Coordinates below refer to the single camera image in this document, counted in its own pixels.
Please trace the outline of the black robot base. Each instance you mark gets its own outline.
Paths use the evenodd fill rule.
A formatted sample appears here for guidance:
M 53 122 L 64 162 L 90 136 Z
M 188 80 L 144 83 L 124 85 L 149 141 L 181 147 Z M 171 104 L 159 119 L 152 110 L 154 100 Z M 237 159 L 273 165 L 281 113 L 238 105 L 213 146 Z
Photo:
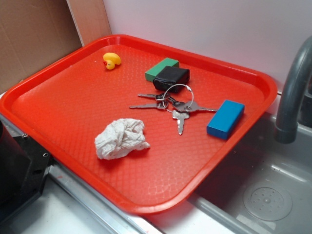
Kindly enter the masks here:
M 0 124 L 0 223 L 38 199 L 45 185 L 51 154 L 27 135 L 11 136 Z

